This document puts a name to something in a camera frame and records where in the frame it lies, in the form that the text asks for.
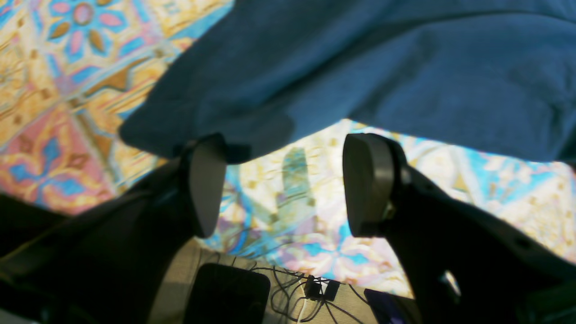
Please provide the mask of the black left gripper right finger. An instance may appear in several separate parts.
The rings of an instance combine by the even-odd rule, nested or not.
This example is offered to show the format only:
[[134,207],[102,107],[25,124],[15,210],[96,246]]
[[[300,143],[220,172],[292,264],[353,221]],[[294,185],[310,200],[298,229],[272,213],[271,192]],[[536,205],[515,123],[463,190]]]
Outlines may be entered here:
[[356,238],[385,238],[425,324],[573,324],[573,264],[449,197],[372,133],[346,135],[343,180]]

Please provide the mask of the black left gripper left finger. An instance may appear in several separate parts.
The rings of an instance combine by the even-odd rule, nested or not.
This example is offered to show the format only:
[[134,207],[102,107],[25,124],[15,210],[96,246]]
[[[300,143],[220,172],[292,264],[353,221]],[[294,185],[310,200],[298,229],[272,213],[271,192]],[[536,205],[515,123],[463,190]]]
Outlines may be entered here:
[[145,324],[175,254],[213,234],[227,168],[221,135],[190,142],[122,196],[1,259],[1,309],[40,324]]

